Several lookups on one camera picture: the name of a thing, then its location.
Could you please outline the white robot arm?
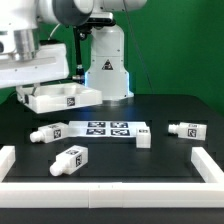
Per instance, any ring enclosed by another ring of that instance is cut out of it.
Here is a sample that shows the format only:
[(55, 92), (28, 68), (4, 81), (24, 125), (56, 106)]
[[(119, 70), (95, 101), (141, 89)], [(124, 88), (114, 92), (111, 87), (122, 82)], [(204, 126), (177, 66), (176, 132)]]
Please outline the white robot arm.
[(142, 8), (147, 0), (0, 0), (0, 88), (54, 81), (68, 75), (64, 44), (42, 46), (38, 24), (60, 24), (92, 35), (85, 86), (106, 101), (131, 97), (124, 67), (124, 32), (116, 11)]

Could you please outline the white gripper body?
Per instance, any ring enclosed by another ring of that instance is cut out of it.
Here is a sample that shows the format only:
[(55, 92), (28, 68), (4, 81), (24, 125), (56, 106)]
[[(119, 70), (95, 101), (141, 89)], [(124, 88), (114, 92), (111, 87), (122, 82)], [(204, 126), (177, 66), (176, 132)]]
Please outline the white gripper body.
[(0, 56), (0, 89), (64, 79), (69, 74), (64, 44), (44, 45), (29, 61)]

